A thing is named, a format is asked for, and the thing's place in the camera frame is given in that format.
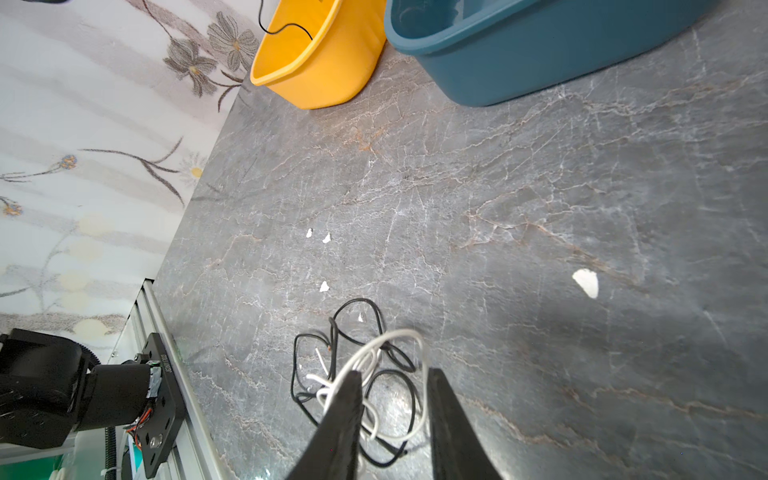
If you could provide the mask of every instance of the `yellow bucket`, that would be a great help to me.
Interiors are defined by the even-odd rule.
[[[384,48],[386,0],[282,0],[265,35],[250,80],[298,108],[330,107],[366,86]]]

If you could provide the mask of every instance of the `painted flower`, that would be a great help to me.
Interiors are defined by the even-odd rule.
[[[200,177],[203,176],[205,164],[206,159],[202,158],[199,154],[192,154],[189,157],[184,158],[181,161],[181,167],[179,168],[181,181],[188,187],[197,185]]]
[[[227,67],[237,71],[242,65],[247,71],[256,56],[259,41],[251,30],[237,34],[237,23],[234,18],[216,13],[216,23],[208,25],[210,46],[227,54]]]
[[[189,76],[192,79],[192,92],[202,97],[203,93],[211,95],[216,91],[208,78],[216,68],[216,61],[199,56],[199,51],[200,47],[191,40],[172,39],[168,45],[168,57],[163,58],[163,61],[178,74],[179,80]]]
[[[0,197],[0,201],[5,204],[5,208],[2,209],[2,213],[8,217],[18,217],[24,213],[24,209],[21,205],[17,204],[10,198]]]
[[[65,170],[72,170],[78,164],[78,159],[74,155],[67,155],[58,162],[58,167]]]

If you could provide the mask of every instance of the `tangled wires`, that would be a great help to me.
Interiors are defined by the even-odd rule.
[[[141,450],[141,440],[139,439],[137,431],[149,419],[150,415],[152,415],[152,410],[151,402],[149,402],[147,406],[144,407],[144,413],[139,415],[139,417],[129,426],[125,427],[125,432],[133,438],[134,444],[139,450]]]
[[[379,329],[379,336],[376,337],[374,340],[371,340],[368,343],[360,342],[359,340],[356,340],[352,338],[351,336],[347,335],[346,333],[342,332],[339,329],[338,324],[336,323],[336,319],[338,318],[339,314],[349,305],[352,305],[353,303],[363,302],[367,303],[371,306],[373,309],[374,314],[376,315],[376,325]],[[361,422],[361,429],[367,434],[369,439],[375,439],[382,447],[384,447],[386,450],[388,450],[392,457],[390,460],[386,462],[379,462],[378,460],[375,460],[372,458],[368,452],[365,451],[365,449],[361,446],[360,447],[360,453],[363,457],[365,457],[366,460],[368,460],[371,465],[375,465],[379,468],[386,468],[392,465],[397,461],[398,458],[405,455],[407,453],[406,451],[406,444],[408,443],[408,440],[410,440],[416,433],[419,432],[419,430],[424,426],[426,421],[426,398],[420,399],[418,396],[418,393],[416,391],[416,387],[413,383],[413,381],[406,375],[406,373],[415,373],[416,372],[416,365],[414,362],[398,347],[391,344],[391,340],[399,337],[410,337],[413,338],[418,344],[421,349],[422,354],[422,374],[423,374],[423,395],[426,395],[426,358],[425,358],[425,347],[423,343],[423,338],[421,335],[416,332],[415,330],[410,329],[399,329],[399,330],[393,330],[391,332],[384,333],[384,329],[382,326],[382,314],[381,310],[379,309],[379,306],[376,305],[372,300],[369,300],[367,298],[355,298],[352,300],[349,300],[348,302],[344,303],[337,311],[333,314],[333,317],[329,318],[330,321],[330,333],[328,336],[326,336],[324,333],[318,332],[318,333],[300,333],[299,335],[296,335],[296,337],[293,339],[293,372],[291,373],[291,386],[290,386],[290,395],[291,399],[302,409],[304,412],[304,415],[310,421],[317,426],[318,420],[315,419],[308,408],[306,407],[306,403],[312,399],[317,399],[320,405],[323,407],[323,411],[327,411],[330,403],[333,400],[333,396],[336,394],[336,391],[338,387],[341,385],[341,383],[344,380],[344,377],[347,373],[349,373],[352,370],[357,370],[362,373],[362,387],[364,390],[363,393],[363,401],[362,404],[365,408],[365,415],[363,416],[362,422]],[[339,336],[342,338],[348,340],[351,343],[354,343],[357,346],[361,346],[357,353],[355,353],[352,358],[350,358],[347,363],[341,368],[339,371],[339,374],[336,374],[336,368],[337,368],[337,356],[338,356],[338,347],[339,347]],[[319,388],[315,392],[311,392],[308,388],[302,384],[301,379],[299,378],[297,367],[297,348],[299,345],[300,339],[313,339],[318,342],[321,342],[329,351],[330,351],[330,364],[329,367],[326,367],[325,362],[323,361],[323,357],[320,355],[319,350],[315,348],[315,352],[318,356],[318,359],[320,361],[321,366],[323,367],[323,371],[325,372],[326,376],[325,378],[309,374],[306,376],[307,380],[312,380],[314,382],[318,382],[321,385],[321,388]],[[392,363],[395,364],[395,366],[398,367],[398,369],[381,369],[379,371],[376,371],[376,368],[379,364],[379,360],[381,359],[381,353],[384,352],[389,359],[392,361]],[[369,395],[371,393],[371,389],[373,387],[373,383],[381,376],[396,376],[399,379],[401,379],[406,386],[408,387],[408,391],[410,393],[411,397],[411,418],[408,425],[408,431],[405,435],[401,436],[395,436],[395,435],[387,435],[382,432],[380,432],[380,425],[379,425],[379,413],[376,410],[376,408],[371,404],[371,402],[368,400]],[[296,384],[299,384],[299,386],[303,389],[303,391],[295,392],[294,386]]]

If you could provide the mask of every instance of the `black metal bracket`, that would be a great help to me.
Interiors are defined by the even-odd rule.
[[[147,478],[154,478],[160,464],[168,460],[181,423],[187,416],[187,408],[184,406],[184,397],[160,334],[149,334],[141,354],[143,360],[157,362],[161,368],[160,389],[157,391],[152,414],[137,429],[141,454],[144,457],[144,474]]]

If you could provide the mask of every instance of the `screw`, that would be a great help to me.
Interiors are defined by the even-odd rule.
[[[149,448],[156,449],[163,443],[163,434],[159,433],[156,437],[152,437],[149,441]]]

